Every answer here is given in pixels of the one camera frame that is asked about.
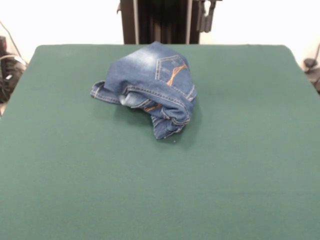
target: jeans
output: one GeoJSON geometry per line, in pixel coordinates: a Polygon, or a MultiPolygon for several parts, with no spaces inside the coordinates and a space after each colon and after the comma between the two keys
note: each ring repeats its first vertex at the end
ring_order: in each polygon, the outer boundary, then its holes
{"type": "Polygon", "coordinates": [[[178,133],[189,123],[197,92],[187,59],[154,42],[112,63],[91,96],[139,108],[151,115],[156,139],[178,133]]]}

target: green felt surface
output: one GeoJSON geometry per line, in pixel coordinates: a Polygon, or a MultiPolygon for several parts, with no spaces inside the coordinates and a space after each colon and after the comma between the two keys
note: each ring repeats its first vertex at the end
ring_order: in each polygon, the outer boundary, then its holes
{"type": "Polygon", "coordinates": [[[320,239],[320,98],[291,52],[172,46],[197,105],[156,140],[147,113],[90,97],[138,48],[37,48],[0,121],[0,239],[320,239]]]}

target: cable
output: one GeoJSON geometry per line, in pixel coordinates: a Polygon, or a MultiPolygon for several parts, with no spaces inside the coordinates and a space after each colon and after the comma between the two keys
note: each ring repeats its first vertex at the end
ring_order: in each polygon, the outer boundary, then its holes
{"type": "Polygon", "coordinates": [[[1,26],[4,28],[4,30],[8,33],[9,38],[10,38],[10,40],[11,40],[11,42],[12,42],[13,46],[15,47],[16,52],[18,53],[18,55],[19,55],[19,56],[20,56],[20,58],[21,58],[20,51],[19,51],[19,49],[17,48],[17,45],[16,45],[16,43],[15,43],[14,39],[12,38],[11,33],[10,33],[10,32],[9,32],[9,30],[5,27],[5,25],[1,22],[1,20],[0,20],[0,25],[1,25],[1,26]]]}
{"type": "Polygon", "coordinates": [[[320,43],[318,45],[318,49],[316,50],[316,55],[314,57],[315,60],[317,60],[318,56],[319,56],[319,51],[320,51],[320,43]]]}

